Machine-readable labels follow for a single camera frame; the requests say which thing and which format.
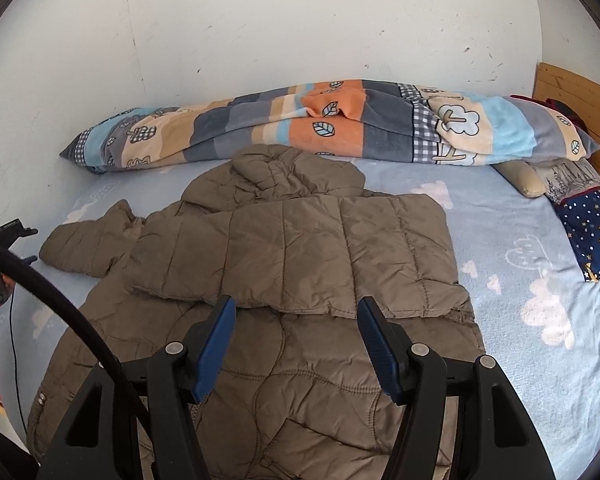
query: mattress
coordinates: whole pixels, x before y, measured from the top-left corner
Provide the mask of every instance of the mattress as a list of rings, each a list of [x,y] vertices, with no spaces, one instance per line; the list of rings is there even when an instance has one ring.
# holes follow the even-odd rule
[[[446,211],[460,282],[468,289],[489,354],[533,420],[558,480],[575,480],[600,448],[600,283],[585,283],[561,222],[545,197],[522,197],[490,166],[466,168],[350,160],[366,187],[426,193]],[[36,254],[65,221],[99,218],[125,198],[140,216],[178,200],[186,185],[222,161],[109,173],[80,197],[66,218],[50,219],[37,237],[18,242]],[[41,262],[35,268],[74,304],[97,283]],[[24,420],[66,325],[21,287],[13,305],[13,339]],[[20,422],[9,309],[0,309],[0,394]]]

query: wall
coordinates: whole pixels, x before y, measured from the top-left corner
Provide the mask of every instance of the wall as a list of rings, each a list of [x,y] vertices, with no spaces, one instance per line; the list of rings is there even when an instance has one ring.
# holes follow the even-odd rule
[[[600,84],[600,30],[579,0],[538,0],[542,60]]]
[[[0,19],[0,220],[65,211],[58,153],[133,105],[339,78],[530,93],[536,0],[14,0]]]

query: thin black wire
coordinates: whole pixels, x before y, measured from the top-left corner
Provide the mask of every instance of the thin black wire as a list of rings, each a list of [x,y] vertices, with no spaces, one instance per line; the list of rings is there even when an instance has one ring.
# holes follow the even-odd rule
[[[27,425],[24,423],[24,416],[22,415],[22,404],[20,403],[20,387],[18,386],[18,358],[16,357],[16,345],[13,341],[13,298],[15,296],[15,288],[11,293],[11,304],[9,305],[9,330],[11,332],[11,349],[13,350],[13,375],[16,383],[16,398],[18,399],[18,410],[20,412],[20,420],[22,421],[22,429],[24,435],[27,436]]]

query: bed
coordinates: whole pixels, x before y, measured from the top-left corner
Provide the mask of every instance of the bed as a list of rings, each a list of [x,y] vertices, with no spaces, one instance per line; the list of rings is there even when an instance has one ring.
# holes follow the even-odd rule
[[[534,97],[568,104],[600,143],[600,87],[541,64]],[[460,271],[486,348],[524,402],[560,480],[576,479],[600,449],[600,283],[586,283],[550,202],[527,199],[492,167],[466,168],[347,158],[372,190],[426,193],[446,211]],[[101,176],[65,218],[50,219],[37,237],[15,247],[37,253],[59,223],[99,218],[125,198],[145,216],[179,199],[196,176],[222,161],[194,162]],[[592,163],[600,173],[600,152]],[[76,305],[96,283],[41,262],[34,264]],[[22,418],[65,325],[19,288],[0,309],[0,393],[24,439]],[[14,384],[13,342],[17,357]]]

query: beige cushion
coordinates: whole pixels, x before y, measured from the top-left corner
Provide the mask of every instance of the beige cushion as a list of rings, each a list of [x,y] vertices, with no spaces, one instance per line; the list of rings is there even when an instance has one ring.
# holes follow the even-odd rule
[[[523,160],[508,160],[494,164],[493,167],[527,198],[536,198],[546,193],[544,181]]]

